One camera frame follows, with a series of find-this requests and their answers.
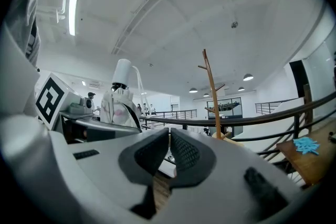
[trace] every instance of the white ceiling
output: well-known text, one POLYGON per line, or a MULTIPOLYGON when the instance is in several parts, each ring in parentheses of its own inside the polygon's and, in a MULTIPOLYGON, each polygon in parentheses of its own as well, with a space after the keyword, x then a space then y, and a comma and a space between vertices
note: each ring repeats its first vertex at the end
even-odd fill
MULTIPOLYGON (((43 48, 38 66, 72 76, 110 81, 118 59, 140 69, 153 91, 188 95, 208 92, 202 50, 215 83, 226 94, 255 89, 283 67, 314 30, 324 0, 79 0, 76 37, 65 19, 41 12, 43 48), (237 21, 238 27, 231 28, 237 21), (252 81, 243 76, 252 73, 252 81)), ((62 0, 39 0, 39 10, 61 8, 62 0)), ((136 87, 136 76, 130 86, 136 87)))

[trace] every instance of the blue plastic pieces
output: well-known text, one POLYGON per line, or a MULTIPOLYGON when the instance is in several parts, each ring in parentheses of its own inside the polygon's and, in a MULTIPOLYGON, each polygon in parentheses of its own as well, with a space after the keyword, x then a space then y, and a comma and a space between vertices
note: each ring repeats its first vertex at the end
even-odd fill
POLYGON ((317 141, 314 141, 313 139, 305 136, 299 139, 293 139, 293 142, 294 145, 297 147, 296 151, 302 152, 303 155, 308 152, 319 155, 316 149, 320 146, 320 144, 317 144, 317 141))

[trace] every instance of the wooden table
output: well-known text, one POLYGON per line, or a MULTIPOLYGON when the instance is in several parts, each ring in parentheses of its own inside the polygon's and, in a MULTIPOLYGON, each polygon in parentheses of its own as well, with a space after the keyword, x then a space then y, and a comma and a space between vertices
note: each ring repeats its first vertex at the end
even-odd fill
POLYGON ((277 148, 302 176, 308 186, 318 183, 325 176, 336 157, 336 144, 328 140, 329 132, 335 131, 336 121, 333 121, 307 135, 320 144, 316 150, 319 155, 315 155, 314 153, 303 155, 301 152, 297 152, 293 141, 277 144, 277 148))

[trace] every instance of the fluorescent light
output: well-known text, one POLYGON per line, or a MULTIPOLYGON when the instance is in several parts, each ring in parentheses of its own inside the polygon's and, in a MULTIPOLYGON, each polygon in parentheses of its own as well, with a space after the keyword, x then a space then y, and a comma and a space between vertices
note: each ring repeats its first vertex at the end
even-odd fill
POLYGON ((77 0, 69 0, 69 33, 74 36, 76 34, 75 21, 76 21, 76 8, 77 0))
POLYGON ((190 92, 190 93, 195 93, 195 92, 198 92, 198 91, 197 91, 196 88, 191 88, 189 92, 190 92))
POLYGON ((248 81, 248 80, 251 80, 253 79, 253 76, 251 74, 246 74, 243 78, 244 81, 248 81))

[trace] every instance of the metal railing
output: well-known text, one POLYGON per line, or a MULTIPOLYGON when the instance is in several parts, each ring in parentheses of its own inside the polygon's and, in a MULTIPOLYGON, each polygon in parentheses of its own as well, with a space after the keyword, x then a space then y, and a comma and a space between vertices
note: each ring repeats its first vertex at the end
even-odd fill
MULTIPOLYGON (((258 116, 255 118, 221 119, 220 124, 221 126, 232 126, 232 127, 233 126, 245 126, 245 125, 263 124, 263 123, 279 121, 279 120, 294 117, 294 122, 285 132, 267 135, 267 136, 260 136, 260 137, 232 138, 232 140, 236 142, 249 142, 249 141, 258 141, 258 140, 266 140, 266 139, 271 139, 271 138, 278 138, 275 142, 269 145, 264 151, 256 153, 258 155, 266 155, 264 157, 266 158, 270 154, 279 154, 280 151, 278 149, 271 149, 271 148, 275 146, 286 135, 289 135, 289 136, 285 138, 285 141, 289 140, 290 138, 298 138, 300 131, 302 131, 303 129, 310 129, 313 125, 325 120, 326 118, 330 117, 332 114, 336 113, 336 109, 334 109, 333 111, 331 111, 330 113, 328 113, 327 115, 321 117, 320 119, 316 121, 310 122, 309 120, 307 120, 308 119, 307 115, 311 113, 313 109, 318 108, 319 106, 322 106, 335 98, 336 98, 336 92, 333 92, 332 94, 322 99, 298 106, 293 109, 276 112, 276 113, 270 113, 270 114, 258 116)), ((144 118, 144 117, 141 117, 140 119, 149 121, 149 119, 144 118)), ((156 123, 161 123, 163 125, 164 124, 182 125, 183 129, 185 130, 187 130, 187 127, 189 125, 207 127, 207 126, 215 126, 216 124, 215 120, 189 120, 187 118, 178 119, 178 117, 174 119, 173 117, 169 119, 157 117, 157 118, 151 119, 151 121, 156 122, 156 123)), ((290 167, 289 162, 286 159, 284 159, 283 161, 275 162, 273 164, 278 166, 279 168, 282 168, 285 171, 288 171, 289 170, 288 167, 290 167)))
POLYGON ((288 102, 294 99, 288 99, 288 100, 281 100, 281 101, 274 101, 274 102, 264 102, 264 103, 256 103, 256 113, 259 113, 261 115, 267 115, 272 113, 278 106, 281 105, 281 103, 288 102))
POLYGON ((174 120, 192 120, 197 118, 197 110, 180 110, 180 111, 163 111, 154 112, 150 118, 145 116, 140 117, 140 125, 142 129, 154 129, 157 127, 165 127, 167 123, 160 122, 161 119, 174 119, 174 120))

